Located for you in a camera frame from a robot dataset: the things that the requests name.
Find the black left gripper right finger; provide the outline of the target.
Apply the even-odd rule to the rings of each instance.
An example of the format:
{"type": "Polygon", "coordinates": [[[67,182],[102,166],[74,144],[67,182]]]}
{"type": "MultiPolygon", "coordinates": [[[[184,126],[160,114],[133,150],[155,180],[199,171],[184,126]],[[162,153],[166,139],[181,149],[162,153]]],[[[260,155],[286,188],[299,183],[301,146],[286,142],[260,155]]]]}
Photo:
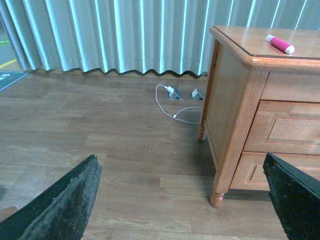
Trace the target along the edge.
{"type": "Polygon", "coordinates": [[[290,240],[320,238],[320,181],[268,152],[263,163],[270,199],[290,240]]]}

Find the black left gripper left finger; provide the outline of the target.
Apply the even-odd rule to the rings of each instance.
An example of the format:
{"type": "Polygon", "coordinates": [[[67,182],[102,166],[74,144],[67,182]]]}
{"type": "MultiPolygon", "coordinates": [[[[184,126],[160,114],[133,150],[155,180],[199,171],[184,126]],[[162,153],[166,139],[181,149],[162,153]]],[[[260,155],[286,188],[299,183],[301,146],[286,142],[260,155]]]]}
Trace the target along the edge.
{"type": "Polygon", "coordinates": [[[2,240],[80,240],[96,200],[102,166],[93,154],[0,223],[2,240]]]}

